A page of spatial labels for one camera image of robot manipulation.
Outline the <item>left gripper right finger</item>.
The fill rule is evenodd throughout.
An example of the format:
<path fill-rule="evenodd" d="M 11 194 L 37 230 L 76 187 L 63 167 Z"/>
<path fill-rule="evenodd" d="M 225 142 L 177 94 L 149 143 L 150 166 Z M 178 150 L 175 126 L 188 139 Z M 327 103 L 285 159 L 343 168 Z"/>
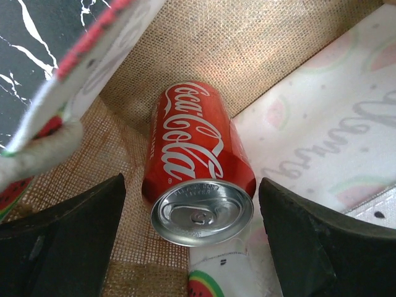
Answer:
<path fill-rule="evenodd" d="M 395 230 L 303 198 L 269 178 L 260 212 L 283 296 L 395 296 Z"/>

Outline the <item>red soda can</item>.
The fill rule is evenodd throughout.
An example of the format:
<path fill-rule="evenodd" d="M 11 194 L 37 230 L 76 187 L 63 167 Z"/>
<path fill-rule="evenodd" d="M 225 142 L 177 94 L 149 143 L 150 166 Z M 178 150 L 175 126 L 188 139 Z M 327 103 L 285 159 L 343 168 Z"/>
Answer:
<path fill-rule="evenodd" d="M 198 81 L 162 92 L 141 187 L 154 230 L 180 246 L 224 242 L 251 221 L 255 191 L 256 177 L 220 94 Z"/>

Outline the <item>burlap watermelon canvas bag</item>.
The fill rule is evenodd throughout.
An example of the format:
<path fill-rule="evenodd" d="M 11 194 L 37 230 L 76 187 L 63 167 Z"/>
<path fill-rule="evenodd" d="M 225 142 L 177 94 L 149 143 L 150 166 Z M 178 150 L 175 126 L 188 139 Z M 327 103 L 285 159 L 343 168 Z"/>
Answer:
<path fill-rule="evenodd" d="M 69 84 L 58 121 L 79 149 L 1 195 L 6 223 L 123 174 L 126 198 L 102 296 L 281 296 L 259 212 L 208 248 L 169 243 L 140 193 L 153 105 L 197 80 L 222 96 L 257 178 L 395 226 L 393 1 L 129 1 L 119 30 Z"/>

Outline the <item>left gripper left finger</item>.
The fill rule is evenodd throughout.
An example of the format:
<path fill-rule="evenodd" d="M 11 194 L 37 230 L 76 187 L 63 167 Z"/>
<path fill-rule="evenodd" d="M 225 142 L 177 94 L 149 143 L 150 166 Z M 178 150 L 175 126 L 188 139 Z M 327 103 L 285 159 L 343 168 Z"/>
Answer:
<path fill-rule="evenodd" d="M 126 198 L 118 174 L 1 225 L 1 296 L 101 296 Z"/>

